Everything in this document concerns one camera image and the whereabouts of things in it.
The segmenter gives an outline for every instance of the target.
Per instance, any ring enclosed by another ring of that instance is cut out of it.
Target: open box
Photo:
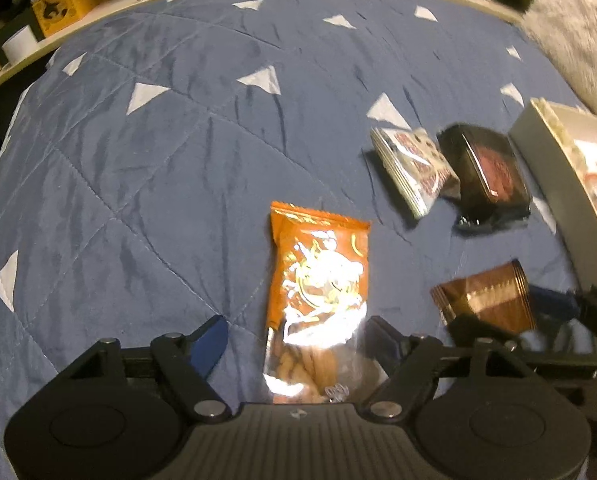
[[[584,187],[586,163],[575,141],[597,144],[597,116],[532,99],[510,130],[552,209],[579,284],[597,285],[597,210]]]

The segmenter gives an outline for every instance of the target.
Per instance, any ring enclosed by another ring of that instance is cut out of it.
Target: bed
[[[62,46],[21,97],[0,156],[0,479],[8,418],[98,338],[144,346],[221,313],[211,383],[262,399],[273,200],[371,220],[369,314],[448,340],[433,285],[518,258],[576,285],[558,232],[415,223],[373,125],[506,132],[531,97],[579,101],[514,26],[443,0],[158,0]],[[527,335],[589,351],[575,322]]]

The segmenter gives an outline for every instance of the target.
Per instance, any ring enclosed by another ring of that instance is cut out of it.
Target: white fur blanket
[[[597,0],[534,0],[521,28],[597,114]]]

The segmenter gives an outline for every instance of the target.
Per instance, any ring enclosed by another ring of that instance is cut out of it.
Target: orange snack package
[[[280,202],[263,376],[274,402],[341,402],[363,382],[370,223]]]

